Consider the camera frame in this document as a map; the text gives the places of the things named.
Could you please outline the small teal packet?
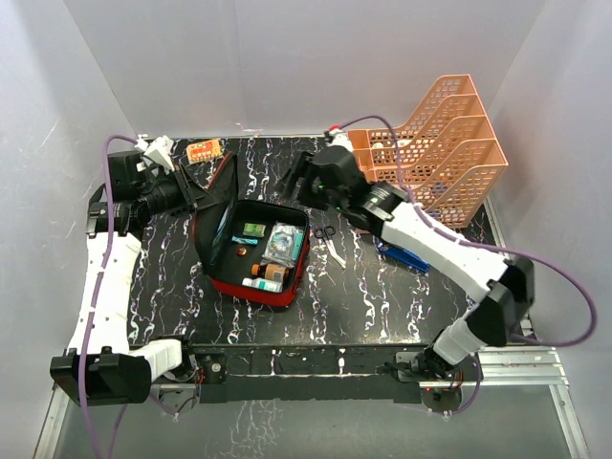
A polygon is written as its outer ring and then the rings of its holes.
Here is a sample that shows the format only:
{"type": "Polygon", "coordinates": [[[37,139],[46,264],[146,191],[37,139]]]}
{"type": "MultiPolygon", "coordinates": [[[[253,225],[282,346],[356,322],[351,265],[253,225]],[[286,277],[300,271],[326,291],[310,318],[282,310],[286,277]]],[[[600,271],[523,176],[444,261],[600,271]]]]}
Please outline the small teal packet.
{"type": "Polygon", "coordinates": [[[230,240],[232,243],[236,243],[240,245],[247,245],[247,246],[256,246],[259,242],[257,238],[247,238],[247,237],[238,237],[238,236],[232,236],[230,240]]]}

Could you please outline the black handled scissors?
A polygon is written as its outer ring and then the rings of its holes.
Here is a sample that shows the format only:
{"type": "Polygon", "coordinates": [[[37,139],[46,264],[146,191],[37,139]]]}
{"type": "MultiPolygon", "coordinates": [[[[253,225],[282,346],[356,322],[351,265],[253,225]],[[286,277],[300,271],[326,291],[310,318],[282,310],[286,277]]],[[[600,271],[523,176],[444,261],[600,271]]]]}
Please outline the black handled scissors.
{"type": "Polygon", "coordinates": [[[331,239],[335,234],[336,230],[333,226],[319,227],[313,230],[313,235],[317,239],[331,239]]]}

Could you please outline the green wind oil box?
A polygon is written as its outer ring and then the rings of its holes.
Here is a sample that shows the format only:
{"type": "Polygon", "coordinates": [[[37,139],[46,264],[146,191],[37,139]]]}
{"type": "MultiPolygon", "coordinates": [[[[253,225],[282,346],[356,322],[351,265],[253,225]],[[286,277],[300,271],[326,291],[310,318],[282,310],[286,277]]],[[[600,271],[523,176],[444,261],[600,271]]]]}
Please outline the green wind oil box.
{"type": "Polygon", "coordinates": [[[252,238],[260,238],[265,235],[266,226],[264,224],[246,223],[243,227],[243,234],[252,238]]]}

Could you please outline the teal round tape packet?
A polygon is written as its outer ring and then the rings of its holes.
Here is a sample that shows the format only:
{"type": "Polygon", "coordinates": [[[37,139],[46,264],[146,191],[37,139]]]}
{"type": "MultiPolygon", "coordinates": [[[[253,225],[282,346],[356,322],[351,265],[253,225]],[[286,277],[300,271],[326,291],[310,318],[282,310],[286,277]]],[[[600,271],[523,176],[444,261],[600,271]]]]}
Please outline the teal round tape packet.
{"type": "Polygon", "coordinates": [[[300,256],[304,228],[276,222],[263,253],[266,262],[293,268],[300,256]]]}

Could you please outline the red black medicine case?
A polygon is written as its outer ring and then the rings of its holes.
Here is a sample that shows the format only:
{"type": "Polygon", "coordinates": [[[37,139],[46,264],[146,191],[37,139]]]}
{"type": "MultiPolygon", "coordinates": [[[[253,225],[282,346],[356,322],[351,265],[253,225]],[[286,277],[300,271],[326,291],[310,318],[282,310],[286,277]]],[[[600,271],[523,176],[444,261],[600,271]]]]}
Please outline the red black medicine case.
{"type": "Polygon", "coordinates": [[[215,291],[286,307],[295,299],[310,249],[310,222],[296,208],[238,196],[238,161],[224,157],[192,222],[203,273],[215,291]]]}

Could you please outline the brown medicine bottle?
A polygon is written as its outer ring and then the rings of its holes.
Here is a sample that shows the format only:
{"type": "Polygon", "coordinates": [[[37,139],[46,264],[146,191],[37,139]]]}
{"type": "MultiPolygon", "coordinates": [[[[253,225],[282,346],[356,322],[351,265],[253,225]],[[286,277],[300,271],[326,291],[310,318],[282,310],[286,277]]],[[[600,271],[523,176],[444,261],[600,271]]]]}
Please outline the brown medicine bottle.
{"type": "Polygon", "coordinates": [[[251,274],[274,282],[284,283],[289,277],[290,269],[274,263],[253,264],[251,274]]]}

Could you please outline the white green pill bottle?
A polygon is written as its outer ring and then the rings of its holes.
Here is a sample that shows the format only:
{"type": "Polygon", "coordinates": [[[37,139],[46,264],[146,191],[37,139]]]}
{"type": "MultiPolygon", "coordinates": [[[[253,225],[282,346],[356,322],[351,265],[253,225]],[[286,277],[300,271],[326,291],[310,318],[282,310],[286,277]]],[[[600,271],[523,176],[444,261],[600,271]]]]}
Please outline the white green pill bottle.
{"type": "Polygon", "coordinates": [[[283,289],[283,284],[278,281],[273,281],[265,278],[244,278],[242,285],[265,292],[280,293],[283,289]]]}

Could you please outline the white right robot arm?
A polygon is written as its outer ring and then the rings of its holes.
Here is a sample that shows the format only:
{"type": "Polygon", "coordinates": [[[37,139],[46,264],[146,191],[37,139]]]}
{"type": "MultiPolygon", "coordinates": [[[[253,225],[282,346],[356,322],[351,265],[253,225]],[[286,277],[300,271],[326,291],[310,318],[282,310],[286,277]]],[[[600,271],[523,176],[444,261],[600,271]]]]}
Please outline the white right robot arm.
{"type": "Polygon", "coordinates": [[[412,372],[445,380],[481,348],[505,346],[533,305],[533,262],[472,246],[425,214],[405,191],[367,182],[346,135],[334,131],[327,141],[319,153],[304,151],[296,157],[278,182],[278,192],[308,208],[335,208],[355,228],[424,259],[475,303],[413,359],[412,372]]]}

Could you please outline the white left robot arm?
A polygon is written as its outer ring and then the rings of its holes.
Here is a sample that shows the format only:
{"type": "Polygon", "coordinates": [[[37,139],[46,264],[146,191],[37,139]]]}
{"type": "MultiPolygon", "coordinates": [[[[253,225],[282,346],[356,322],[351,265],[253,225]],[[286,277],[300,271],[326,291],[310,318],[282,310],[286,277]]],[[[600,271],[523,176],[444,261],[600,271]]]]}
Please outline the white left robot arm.
{"type": "Polygon", "coordinates": [[[133,272],[151,218],[194,213],[211,195],[171,158],[173,140],[137,138],[130,151],[103,154],[104,182],[88,202],[88,261],[72,338],[51,360],[55,384],[77,405],[140,404],[159,378],[190,381],[197,358],[178,335],[131,349],[127,324],[133,272]]]}

